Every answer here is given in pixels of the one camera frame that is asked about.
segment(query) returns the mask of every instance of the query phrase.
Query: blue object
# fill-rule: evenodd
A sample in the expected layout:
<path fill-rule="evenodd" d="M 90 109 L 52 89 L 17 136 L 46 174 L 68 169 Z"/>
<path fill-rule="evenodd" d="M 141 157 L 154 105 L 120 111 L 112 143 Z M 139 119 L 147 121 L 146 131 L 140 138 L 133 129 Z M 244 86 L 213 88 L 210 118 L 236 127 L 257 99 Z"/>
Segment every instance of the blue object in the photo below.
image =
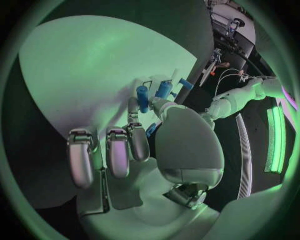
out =
<path fill-rule="evenodd" d="M 175 93 L 175 92 L 170 92 L 170 94 L 174 97 L 174 98 L 176 98 L 177 97 L 177 93 Z"/>
<path fill-rule="evenodd" d="M 169 81 L 162 81 L 159 85 L 158 91 L 155 94 L 155 97 L 166 99 L 171 92 L 173 85 Z"/>
<path fill-rule="evenodd" d="M 194 85 L 188 82 L 187 80 L 184 80 L 183 78 L 179 80 L 179 82 L 188 90 L 192 90 Z"/>
<path fill-rule="evenodd" d="M 146 135 L 147 135 L 147 138 L 149 138 L 151 136 L 151 134 L 155 131 L 156 129 L 156 124 L 155 123 L 152 123 L 148 129 L 146 130 Z"/>
<path fill-rule="evenodd" d="M 141 113 L 148 112 L 148 88 L 146 86 L 138 86 L 136 88 L 137 102 Z"/>

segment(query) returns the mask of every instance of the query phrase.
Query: green light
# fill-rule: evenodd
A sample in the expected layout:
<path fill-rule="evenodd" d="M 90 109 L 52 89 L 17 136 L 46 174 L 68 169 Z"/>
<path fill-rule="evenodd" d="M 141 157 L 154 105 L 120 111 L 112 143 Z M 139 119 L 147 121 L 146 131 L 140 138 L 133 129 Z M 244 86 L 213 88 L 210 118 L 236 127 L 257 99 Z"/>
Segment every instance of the green light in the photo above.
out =
<path fill-rule="evenodd" d="M 286 152 L 285 117 L 281 107 L 267 110 L 268 119 L 268 153 L 265 172 L 281 173 Z"/>

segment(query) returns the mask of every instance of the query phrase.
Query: green led strip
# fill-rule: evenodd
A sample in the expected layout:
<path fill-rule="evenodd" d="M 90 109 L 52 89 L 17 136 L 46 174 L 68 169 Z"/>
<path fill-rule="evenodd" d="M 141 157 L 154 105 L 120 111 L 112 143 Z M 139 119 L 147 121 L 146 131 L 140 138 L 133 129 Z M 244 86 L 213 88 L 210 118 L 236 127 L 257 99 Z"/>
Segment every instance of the green led strip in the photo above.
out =
<path fill-rule="evenodd" d="M 267 111 L 268 119 L 268 152 L 265 172 L 281 173 L 286 153 L 286 125 L 281 107 L 273 107 Z"/>

